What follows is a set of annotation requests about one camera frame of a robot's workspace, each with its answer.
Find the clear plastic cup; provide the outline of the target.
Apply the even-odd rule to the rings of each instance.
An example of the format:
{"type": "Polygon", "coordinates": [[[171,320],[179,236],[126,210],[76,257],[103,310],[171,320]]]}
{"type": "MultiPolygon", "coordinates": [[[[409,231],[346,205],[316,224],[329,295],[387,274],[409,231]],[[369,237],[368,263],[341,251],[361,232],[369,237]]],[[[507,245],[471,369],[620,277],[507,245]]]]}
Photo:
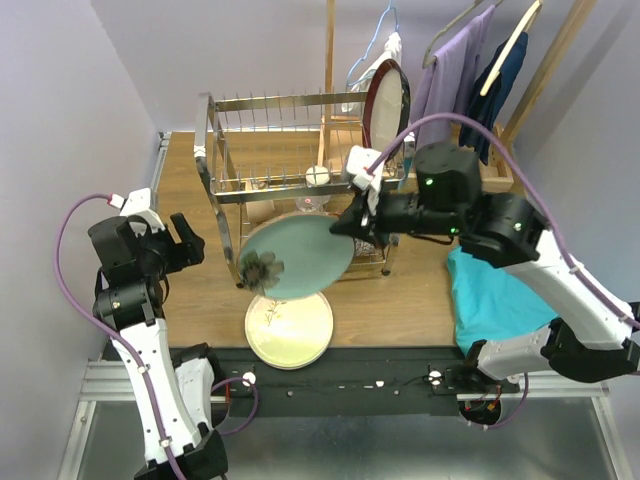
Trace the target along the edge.
{"type": "Polygon", "coordinates": [[[329,200],[329,196],[303,196],[295,199],[295,205],[301,212],[323,212],[329,200]]]}

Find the teal flower plate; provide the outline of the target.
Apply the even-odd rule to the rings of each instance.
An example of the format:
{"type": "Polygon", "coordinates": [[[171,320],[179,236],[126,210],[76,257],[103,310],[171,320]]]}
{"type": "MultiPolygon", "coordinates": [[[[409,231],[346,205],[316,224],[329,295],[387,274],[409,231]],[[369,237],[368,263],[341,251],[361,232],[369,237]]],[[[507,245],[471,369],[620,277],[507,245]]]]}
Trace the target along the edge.
{"type": "Polygon", "coordinates": [[[239,253],[237,269],[248,290],[274,300],[308,297],[348,270],[354,240],[330,232],[334,217],[287,214],[254,230],[239,253]]]}

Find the metal two-tier dish rack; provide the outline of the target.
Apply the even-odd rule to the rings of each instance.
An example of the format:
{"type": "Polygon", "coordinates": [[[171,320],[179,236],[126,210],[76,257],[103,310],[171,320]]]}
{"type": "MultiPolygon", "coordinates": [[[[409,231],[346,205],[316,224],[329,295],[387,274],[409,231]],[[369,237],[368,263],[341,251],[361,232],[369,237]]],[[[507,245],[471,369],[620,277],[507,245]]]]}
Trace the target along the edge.
{"type": "Polygon", "coordinates": [[[197,100],[193,158],[214,212],[222,255],[235,285],[241,283],[238,250],[253,225],[246,203],[292,200],[306,195],[347,193],[341,173],[349,150],[362,144],[362,118],[337,112],[341,103],[363,100],[363,93],[315,93],[197,100]],[[331,181],[309,188],[305,172],[329,169],[331,181]],[[257,180],[267,188],[246,192],[257,180]]]}

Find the red rimmed white plate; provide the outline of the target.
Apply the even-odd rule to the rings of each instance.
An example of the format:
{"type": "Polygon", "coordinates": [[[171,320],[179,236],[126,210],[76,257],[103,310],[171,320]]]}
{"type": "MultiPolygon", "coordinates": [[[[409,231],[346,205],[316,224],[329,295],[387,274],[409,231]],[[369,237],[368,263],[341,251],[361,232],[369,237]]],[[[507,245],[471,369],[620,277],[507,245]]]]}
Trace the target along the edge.
{"type": "Polygon", "coordinates": [[[384,151],[408,126],[410,86],[400,65],[382,63],[373,76],[362,115],[362,144],[384,151]]]}

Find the pale green plate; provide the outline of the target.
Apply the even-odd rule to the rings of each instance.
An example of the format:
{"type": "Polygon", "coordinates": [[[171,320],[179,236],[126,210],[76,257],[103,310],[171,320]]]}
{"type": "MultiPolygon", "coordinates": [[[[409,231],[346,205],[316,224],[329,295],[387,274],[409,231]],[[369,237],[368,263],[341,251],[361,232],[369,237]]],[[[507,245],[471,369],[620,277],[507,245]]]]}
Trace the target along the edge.
{"type": "Polygon", "coordinates": [[[255,296],[244,329],[260,360],[277,369],[296,370],[315,362],[328,348],[333,312],[322,293],[286,301],[255,296]]]}

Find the patterned small bowl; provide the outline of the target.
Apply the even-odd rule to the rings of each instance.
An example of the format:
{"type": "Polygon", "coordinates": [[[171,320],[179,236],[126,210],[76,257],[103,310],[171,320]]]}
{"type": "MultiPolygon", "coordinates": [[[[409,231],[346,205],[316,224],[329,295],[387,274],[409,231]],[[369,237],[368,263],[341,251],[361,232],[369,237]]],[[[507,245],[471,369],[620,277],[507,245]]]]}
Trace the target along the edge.
{"type": "Polygon", "coordinates": [[[354,240],[354,258],[357,260],[378,261],[385,256],[385,249],[375,243],[370,243],[361,239],[354,240]]]}

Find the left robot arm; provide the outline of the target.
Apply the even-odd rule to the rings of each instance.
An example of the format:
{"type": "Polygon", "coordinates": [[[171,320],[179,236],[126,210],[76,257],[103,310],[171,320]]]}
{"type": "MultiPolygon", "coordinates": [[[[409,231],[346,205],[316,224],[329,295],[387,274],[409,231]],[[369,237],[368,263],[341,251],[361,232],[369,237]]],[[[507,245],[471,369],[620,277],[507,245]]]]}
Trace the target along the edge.
{"type": "Polygon", "coordinates": [[[170,353],[163,287],[171,273],[204,260],[204,240],[184,215],[166,226],[141,214],[107,218],[88,230],[107,285],[93,315],[115,331],[111,343],[131,382],[143,429],[138,479],[214,479],[228,471],[224,443],[211,422],[210,394],[222,380],[205,343],[170,353]]]}

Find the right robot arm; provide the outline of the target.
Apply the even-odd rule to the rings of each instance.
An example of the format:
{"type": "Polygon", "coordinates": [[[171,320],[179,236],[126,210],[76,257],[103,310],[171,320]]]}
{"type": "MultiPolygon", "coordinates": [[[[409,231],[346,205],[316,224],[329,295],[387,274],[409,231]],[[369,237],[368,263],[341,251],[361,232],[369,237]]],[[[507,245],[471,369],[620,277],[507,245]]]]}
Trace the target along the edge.
{"type": "Polygon", "coordinates": [[[475,152],[449,143],[420,148],[413,165],[416,192],[360,188],[331,233],[370,243],[388,234],[456,237],[463,252],[522,281],[557,314],[529,334],[475,341],[459,370],[467,389],[543,370],[582,383],[638,372],[631,305],[562,254],[549,220],[526,198],[484,192],[475,152]]]}

